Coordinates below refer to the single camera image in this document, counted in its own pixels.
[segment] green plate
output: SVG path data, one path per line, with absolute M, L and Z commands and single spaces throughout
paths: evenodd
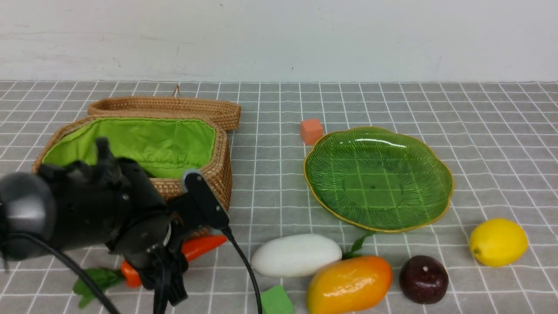
M 433 223 L 454 189 L 450 170 L 426 144 L 378 127 L 324 135 L 304 161 L 304 177 L 326 210 L 379 232 Z

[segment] basket handle loop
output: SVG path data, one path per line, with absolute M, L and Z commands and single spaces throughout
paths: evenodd
M 176 99 L 180 98 L 180 85 L 176 85 L 174 92 L 172 93 L 172 96 Z

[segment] lemon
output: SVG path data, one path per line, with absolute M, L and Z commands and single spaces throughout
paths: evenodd
M 503 218 L 481 223 L 469 238 L 473 256 L 490 267 L 513 263 L 527 251 L 527 246 L 527 235 L 521 226 Z

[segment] black cable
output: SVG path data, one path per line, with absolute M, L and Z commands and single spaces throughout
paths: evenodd
M 99 299 L 101 304 L 107 309 L 109 314 L 121 314 L 114 306 L 114 303 L 104 294 L 104 292 L 99 288 L 99 286 L 91 279 L 89 275 L 66 254 L 58 251 L 57 249 L 50 246 L 47 242 L 45 242 L 40 237 L 37 237 L 33 234 L 28 234 L 24 232 L 10 232 L 7 233 L 2 241 L 5 243 L 8 240 L 14 239 L 27 239 L 31 242 L 34 242 L 38 246 L 42 247 L 45 251 L 48 251 L 54 257 L 58 258 L 64 265 L 66 265 L 69 269 L 71 269 L 78 277 L 83 280 L 85 285 L 91 290 L 93 295 Z
M 258 314 L 263 314 L 262 298 L 259 295 L 258 282 L 256 281 L 256 275 L 254 275 L 254 271 L 252 270 L 252 267 L 250 266 L 250 262 L 246 258 L 246 255 L 244 254 L 244 252 L 242 252 L 242 249 L 240 248 L 240 246 L 238 246 L 237 241 L 234 239 L 233 231 L 230 229 L 230 227 L 227 227 L 227 228 L 221 230 L 221 232 L 233 244 L 233 247 L 236 249 L 236 251 L 238 252 L 238 255 L 240 255 L 240 258 L 244 262 L 244 265 L 246 266 L 246 269 L 248 270 L 248 274 L 250 275 L 250 279 L 252 280 L 252 285 L 254 286 L 254 293 L 256 294 L 256 304 L 258 306 Z
M 161 286 L 159 288 L 159 298 L 157 297 L 157 290 L 155 290 L 155 294 L 153 295 L 154 297 L 154 308 L 153 308 L 153 314 L 165 314 L 165 312 L 167 311 L 167 303 L 169 302 L 169 300 L 166 297 L 165 294 L 165 282 L 167 280 L 167 278 L 165 278 L 167 276 L 167 271 L 165 270 L 165 266 L 163 264 L 163 258 L 161 258 L 160 255 L 155 254 L 155 257 L 159 260 L 160 266 L 161 266 L 161 278 L 159 278 Z

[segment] green leaf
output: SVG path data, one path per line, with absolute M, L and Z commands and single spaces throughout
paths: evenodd
M 89 268 L 85 269 L 85 272 L 101 289 L 107 289 L 106 287 L 113 286 L 115 282 L 119 283 L 125 279 L 119 269 Z M 91 294 L 91 290 L 79 278 L 74 284 L 73 291 L 81 296 Z
M 350 259 L 350 258 L 357 258 L 359 256 L 362 256 L 362 255 L 357 254 L 357 253 L 353 253 L 353 252 L 347 252 L 347 253 L 343 254 L 343 257 L 341 259 L 345 260 L 345 259 Z
M 90 296 L 82 296 L 81 300 L 79 300 L 79 308 L 80 310 L 84 309 L 86 306 L 89 305 L 89 303 L 91 303 L 91 301 L 95 300 L 95 297 L 93 295 Z
M 374 231 L 370 231 L 370 232 L 366 233 L 365 235 L 363 235 L 362 237 L 356 239 L 355 242 L 353 243 L 353 245 L 350 247 L 350 251 L 343 254 L 342 258 L 343 259 L 349 259 L 349 258 L 361 256 L 359 254 L 355 254 L 355 252 L 362 249 L 362 245 L 364 244 L 364 241 L 366 240 L 366 238 L 368 238 L 369 236 L 374 235 L 375 233 L 376 232 L 374 232 Z
M 105 292 L 107 289 L 112 288 L 125 280 L 124 275 L 119 269 L 108 268 L 89 268 L 85 272 L 91 277 L 101 291 Z M 75 294 L 81 296 L 79 301 L 79 308 L 86 307 L 91 301 L 95 300 L 95 296 L 87 287 L 83 280 L 79 279 L 74 284 L 73 291 Z

